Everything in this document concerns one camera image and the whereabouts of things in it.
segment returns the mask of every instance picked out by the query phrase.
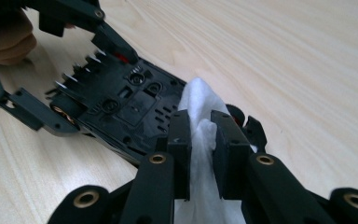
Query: robotic hand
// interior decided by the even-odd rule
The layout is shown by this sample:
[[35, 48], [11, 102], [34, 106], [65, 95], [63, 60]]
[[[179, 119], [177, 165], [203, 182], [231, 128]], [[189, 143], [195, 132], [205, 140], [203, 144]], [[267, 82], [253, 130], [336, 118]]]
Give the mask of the robotic hand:
[[39, 28], [62, 36], [65, 24], [93, 32], [98, 48], [74, 65], [72, 76], [48, 92], [48, 108], [28, 91], [10, 94], [0, 82], [0, 107], [34, 130], [92, 135], [132, 163], [167, 135], [185, 82], [138, 57], [103, 19], [95, 0], [0, 0], [0, 15], [21, 7], [39, 11]]
[[[93, 32], [98, 51], [75, 65], [73, 75], [62, 75], [65, 81], [47, 93], [49, 107], [24, 89], [6, 92], [0, 82], [0, 108], [34, 130], [82, 132], [134, 164], [142, 161], [134, 181], [118, 190], [88, 186], [69, 194], [50, 223], [171, 223], [172, 200], [189, 199], [188, 127], [183, 111], [176, 112], [185, 82], [139, 58], [104, 22], [98, 0], [0, 0], [0, 15], [21, 7], [39, 11], [39, 28], [50, 34], [62, 36], [67, 23]], [[261, 124], [248, 119], [241, 127], [241, 112], [229, 111], [240, 128], [229, 116], [212, 114], [220, 129], [213, 170], [220, 196], [242, 200], [248, 223], [358, 223], [358, 190], [335, 190], [329, 201], [306, 191], [263, 152]]]

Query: human finger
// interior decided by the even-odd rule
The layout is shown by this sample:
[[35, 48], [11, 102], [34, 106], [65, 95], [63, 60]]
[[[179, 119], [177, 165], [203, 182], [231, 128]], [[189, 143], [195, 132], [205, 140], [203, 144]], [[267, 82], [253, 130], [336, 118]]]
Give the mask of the human finger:
[[0, 50], [14, 47], [32, 31], [33, 26], [22, 10], [2, 16], [0, 18]]
[[29, 53], [36, 46], [36, 38], [30, 34], [23, 38], [17, 45], [9, 49], [0, 50], [0, 61], [18, 58], [23, 54]]

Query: wooden table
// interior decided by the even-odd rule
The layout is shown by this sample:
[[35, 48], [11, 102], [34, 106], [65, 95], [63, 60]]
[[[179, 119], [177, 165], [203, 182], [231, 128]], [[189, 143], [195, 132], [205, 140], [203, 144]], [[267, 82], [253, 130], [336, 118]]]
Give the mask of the wooden table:
[[[102, 1], [106, 20], [152, 63], [185, 81], [202, 77], [259, 119], [267, 151], [328, 197], [358, 189], [358, 1]], [[39, 99], [95, 47], [92, 34], [37, 30], [23, 63], [0, 66], [10, 92]], [[82, 135], [34, 132], [0, 109], [0, 223], [46, 223], [83, 185], [113, 190], [136, 170]]]

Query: white tissue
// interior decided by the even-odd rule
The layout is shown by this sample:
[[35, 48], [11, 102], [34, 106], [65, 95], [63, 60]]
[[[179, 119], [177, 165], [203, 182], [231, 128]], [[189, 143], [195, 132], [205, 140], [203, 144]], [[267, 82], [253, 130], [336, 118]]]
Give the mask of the white tissue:
[[190, 117], [192, 155], [190, 201], [175, 201], [174, 224], [245, 223], [241, 201], [219, 198], [213, 174], [216, 124], [211, 122], [212, 110], [228, 114], [225, 103], [202, 79], [195, 78], [185, 86], [179, 110]]

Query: red component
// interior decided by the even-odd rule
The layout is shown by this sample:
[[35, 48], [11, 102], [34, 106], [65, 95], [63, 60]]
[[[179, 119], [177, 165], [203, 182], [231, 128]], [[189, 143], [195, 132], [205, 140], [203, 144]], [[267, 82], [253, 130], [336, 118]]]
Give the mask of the red component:
[[115, 55], [118, 59], [120, 59], [123, 63], [128, 63], [129, 60], [122, 54], [120, 53], [114, 53], [113, 55]]

